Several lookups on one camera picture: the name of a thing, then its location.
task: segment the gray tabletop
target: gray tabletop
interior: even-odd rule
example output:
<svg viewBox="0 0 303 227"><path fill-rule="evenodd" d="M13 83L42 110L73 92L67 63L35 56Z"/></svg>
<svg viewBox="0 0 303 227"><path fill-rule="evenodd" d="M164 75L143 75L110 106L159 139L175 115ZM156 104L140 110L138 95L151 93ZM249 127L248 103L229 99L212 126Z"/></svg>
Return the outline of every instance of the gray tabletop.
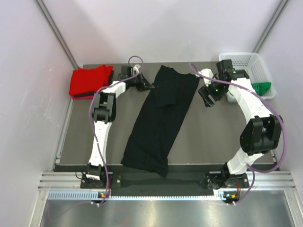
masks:
<svg viewBox="0 0 303 227"><path fill-rule="evenodd" d="M161 65L174 68L179 73L191 73L188 62L146 63L144 76L153 82ZM209 68L216 72L215 62L195 63L199 70ZM87 69L98 65L85 65ZM113 64L114 78L121 71L121 64ZM200 80L198 89L203 85ZM117 115L108 135L106 159L108 164L120 164L129 135L149 91L139 93L130 88L117 99ZM61 165L85 165L92 151L93 135L89 127L88 109L91 100L76 100L73 103ZM221 164L231 159L238 151L239 137L245 127L245 118L237 104L226 98L212 108L206 108L198 92L169 153L169 164ZM257 163L273 163L270 154Z"/></svg>

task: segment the black cloth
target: black cloth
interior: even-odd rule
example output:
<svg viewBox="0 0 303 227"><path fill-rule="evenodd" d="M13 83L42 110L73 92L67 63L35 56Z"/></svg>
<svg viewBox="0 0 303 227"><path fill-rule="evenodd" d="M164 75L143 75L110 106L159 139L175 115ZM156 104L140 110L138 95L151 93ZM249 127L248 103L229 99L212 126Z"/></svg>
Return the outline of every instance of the black cloth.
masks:
<svg viewBox="0 0 303 227"><path fill-rule="evenodd" d="M167 156L181 128L199 79L161 66L128 139L121 164L165 177Z"/></svg>

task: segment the folded red cloth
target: folded red cloth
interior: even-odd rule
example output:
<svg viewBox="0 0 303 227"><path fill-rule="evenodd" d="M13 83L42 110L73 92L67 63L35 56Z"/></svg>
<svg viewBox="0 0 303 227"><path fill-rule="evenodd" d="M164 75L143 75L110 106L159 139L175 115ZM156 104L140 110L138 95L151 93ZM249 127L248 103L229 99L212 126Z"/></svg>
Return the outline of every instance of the folded red cloth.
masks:
<svg viewBox="0 0 303 227"><path fill-rule="evenodd" d="M78 99L92 99L94 96L84 96L84 97L75 97L71 96L73 100L78 100Z"/></svg>
<svg viewBox="0 0 303 227"><path fill-rule="evenodd" d="M70 96L95 92L100 87L108 86L108 79L113 66L101 65L95 69L78 69L72 72Z"/></svg>

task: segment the white basket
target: white basket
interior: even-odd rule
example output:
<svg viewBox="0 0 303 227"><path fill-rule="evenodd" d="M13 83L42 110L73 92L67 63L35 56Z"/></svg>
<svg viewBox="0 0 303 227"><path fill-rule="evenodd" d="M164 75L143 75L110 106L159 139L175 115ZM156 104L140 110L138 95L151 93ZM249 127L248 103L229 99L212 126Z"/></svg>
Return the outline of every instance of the white basket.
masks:
<svg viewBox="0 0 303 227"><path fill-rule="evenodd" d="M274 98L276 96L276 89L273 86L269 71L257 53L250 52L230 52L219 54L219 60L231 59L232 65L236 70L245 70L251 80L251 83L271 82L270 90L262 97L264 99ZM235 98L227 93L227 100L229 102L236 102Z"/></svg>

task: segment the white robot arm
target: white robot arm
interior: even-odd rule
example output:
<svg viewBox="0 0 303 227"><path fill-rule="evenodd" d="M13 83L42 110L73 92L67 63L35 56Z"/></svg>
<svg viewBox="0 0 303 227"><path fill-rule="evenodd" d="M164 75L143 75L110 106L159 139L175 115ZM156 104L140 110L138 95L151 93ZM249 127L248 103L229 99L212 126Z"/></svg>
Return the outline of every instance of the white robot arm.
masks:
<svg viewBox="0 0 303 227"><path fill-rule="evenodd" d="M94 137L93 149L86 171L86 177L89 179L97 181L104 180L104 163L100 153L106 163L108 132L112 122L116 118L116 99L130 87L136 87L138 91L145 91L154 88L154 86L150 84L141 73L137 77L121 82L122 80L124 81L125 79L139 73L139 68L139 64L134 67L122 66L118 80L114 81L111 87L102 90L95 99L91 114L94 119L95 135L98 142L96 137Z"/></svg>
<svg viewBox="0 0 303 227"><path fill-rule="evenodd" d="M205 85L198 91L206 107L214 105L209 96L214 101L219 101L229 91L237 100L246 119L247 125L240 136L241 147L236 155L224 164L219 180L221 182L215 183L219 187L224 187L224 185L231 186L237 183L245 175L248 165L252 165L258 158L277 148L281 126L277 117L252 94L254 89L245 70L233 69L231 60L218 62L217 68L218 77L214 76L209 69L204 69L199 74L237 84L248 89L247 91L234 85L213 82L204 78Z"/></svg>

